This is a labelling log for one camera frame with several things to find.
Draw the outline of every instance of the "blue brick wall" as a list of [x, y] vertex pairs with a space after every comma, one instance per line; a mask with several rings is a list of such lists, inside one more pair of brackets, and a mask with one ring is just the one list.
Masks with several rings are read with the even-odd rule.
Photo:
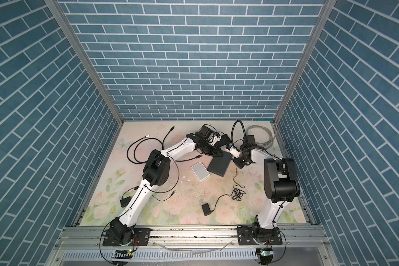
[[280, 129], [339, 263], [399, 265], [399, 1], [337, 1]]
[[46, 262], [116, 128], [43, 0], [0, 0], [0, 265]]
[[324, 0], [59, 1], [125, 120], [272, 119]]

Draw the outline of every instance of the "black mounting plate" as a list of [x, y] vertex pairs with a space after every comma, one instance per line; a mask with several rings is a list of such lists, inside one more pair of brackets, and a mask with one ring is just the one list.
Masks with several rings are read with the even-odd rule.
[[266, 239], [262, 239], [260, 237], [260, 240], [256, 240], [259, 243], [256, 243], [253, 237], [253, 228], [249, 226], [242, 226], [242, 227], [239, 226], [237, 228], [237, 236], [238, 236], [238, 245], [240, 246], [260, 245], [259, 243], [264, 243], [268, 239], [271, 240], [272, 245], [282, 245], [282, 238], [279, 232], [275, 234], [275, 236], [273, 237], [272, 236], [269, 238], [266, 237]]
[[[138, 238], [138, 246], [147, 246], [148, 245], [148, 241], [149, 241], [149, 235], [151, 234], [151, 229], [149, 228], [133, 228], [133, 234], [137, 235]], [[103, 246], [117, 246], [117, 247], [121, 247], [118, 244], [118, 241], [116, 239], [113, 239], [112, 237], [107, 237], [104, 238], [103, 240]]]

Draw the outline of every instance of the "floral tablecloth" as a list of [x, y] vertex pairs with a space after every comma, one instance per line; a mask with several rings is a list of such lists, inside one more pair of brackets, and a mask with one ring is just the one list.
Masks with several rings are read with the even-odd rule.
[[[150, 135], [162, 140], [170, 128], [175, 129], [165, 140], [164, 147], [168, 148], [181, 141], [187, 133], [199, 130], [201, 125], [210, 124], [218, 131], [230, 135], [233, 122], [126, 122], [119, 134], [118, 140], [106, 163], [105, 169], [95, 188], [94, 194], [85, 211], [80, 226], [106, 225], [109, 221], [122, 213], [120, 206], [122, 194], [128, 189], [140, 184], [144, 165], [134, 165], [126, 158], [126, 150], [133, 141], [144, 135]], [[270, 122], [245, 122], [249, 125], [263, 125], [271, 129]], [[235, 128], [234, 139], [241, 137], [239, 125]], [[268, 139], [266, 133], [260, 129], [251, 131], [256, 141], [264, 142]], [[145, 141], [139, 145], [136, 157], [140, 161], [147, 160], [153, 149], [160, 150], [157, 141]], [[277, 141], [268, 150], [272, 154], [281, 156]], [[189, 159], [197, 156], [198, 152], [191, 152], [180, 158]], [[211, 215], [204, 216], [201, 205], [209, 203], [213, 209], [217, 198], [222, 194], [231, 194], [233, 177], [236, 175], [236, 166], [233, 162], [229, 164], [224, 177], [210, 173], [210, 176], [199, 181], [193, 173], [192, 165], [202, 162], [205, 167], [211, 161], [211, 157], [202, 156], [199, 159], [188, 162], [178, 162], [180, 178], [175, 187], [175, 194], [168, 200], [160, 202], [151, 197], [143, 208], [138, 220], [138, 225], [174, 225], [174, 224], [240, 224], [252, 223], [254, 217], [263, 208], [266, 195], [263, 190], [263, 170], [256, 165], [245, 166], [238, 169], [235, 181], [244, 185], [246, 195], [241, 201], [222, 197]], [[172, 162], [170, 165], [170, 176], [167, 182], [160, 187], [159, 191], [170, 189], [177, 181], [177, 168]], [[133, 196], [131, 190], [124, 197]], [[171, 192], [154, 194], [158, 199], [166, 199]], [[305, 217], [298, 199], [283, 211], [278, 220], [279, 223], [305, 223]]]

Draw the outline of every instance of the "black rectangular device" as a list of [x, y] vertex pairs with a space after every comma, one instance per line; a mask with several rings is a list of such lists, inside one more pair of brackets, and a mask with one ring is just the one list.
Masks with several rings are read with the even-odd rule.
[[217, 174], [219, 176], [224, 176], [226, 170], [228, 169], [229, 163], [232, 159], [232, 154], [229, 152], [222, 151], [222, 157], [213, 157], [210, 164], [207, 167], [207, 171], [213, 174]]

